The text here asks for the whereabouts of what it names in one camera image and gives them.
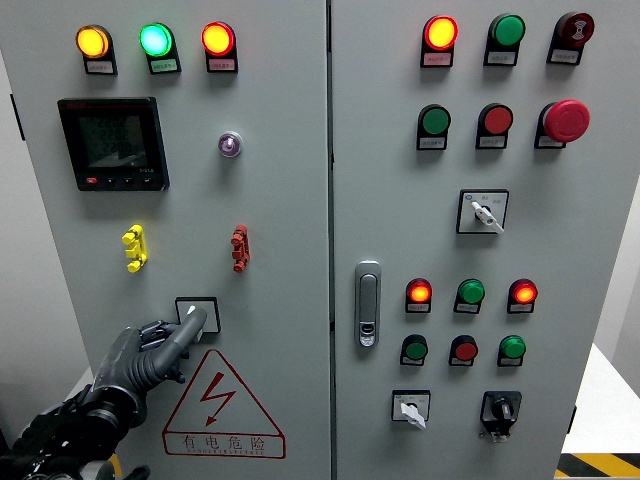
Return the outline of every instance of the electric shock warning triangle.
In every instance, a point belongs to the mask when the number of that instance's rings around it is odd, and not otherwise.
[[[218,350],[202,358],[162,439],[168,455],[286,456],[284,434]]]

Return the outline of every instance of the white switch handle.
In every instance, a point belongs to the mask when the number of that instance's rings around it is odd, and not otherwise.
[[[402,416],[414,427],[420,430],[426,430],[427,425],[424,423],[424,417],[418,413],[418,408],[415,405],[407,405],[406,403],[400,404],[400,411]]]
[[[473,210],[476,212],[476,216],[480,219],[482,223],[484,223],[491,230],[496,232],[498,235],[504,233],[504,229],[502,225],[498,223],[496,218],[491,215],[491,212],[486,208],[480,205],[478,202],[471,200],[471,206]]]

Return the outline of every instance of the robotic hand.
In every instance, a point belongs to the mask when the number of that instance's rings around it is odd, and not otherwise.
[[[2,458],[0,480],[107,480],[106,460],[129,428],[146,419],[146,394],[164,380],[184,383],[180,358],[197,341],[207,313],[191,307],[181,325],[153,322],[125,329],[98,368],[93,385],[38,415]],[[129,480],[144,480],[146,467]]]

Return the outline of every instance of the green indicator light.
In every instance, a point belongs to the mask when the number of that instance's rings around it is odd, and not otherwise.
[[[510,47],[524,37],[524,20],[518,15],[504,15],[494,20],[493,38],[500,45]]]
[[[484,285],[480,280],[465,280],[458,287],[458,295],[466,303],[478,303],[484,298]]]
[[[140,45],[152,57],[162,57],[169,53],[173,45],[171,32],[161,23],[145,25],[140,30]]]
[[[449,128],[451,117],[449,113],[441,107],[432,108],[422,117],[422,126],[431,135],[439,135]]]
[[[527,351],[527,346],[518,335],[511,335],[500,342],[500,351],[507,358],[520,358]]]
[[[406,348],[407,357],[411,360],[422,360],[427,356],[427,346],[423,343],[411,343]]]

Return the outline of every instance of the yellow terminal connector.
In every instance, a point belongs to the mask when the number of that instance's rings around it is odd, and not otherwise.
[[[133,225],[122,236],[122,243],[127,246],[124,254],[133,261],[127,265],[130,273],[138,272],[147,263],[147,244],[144,240],[144,229],[142,225]]]

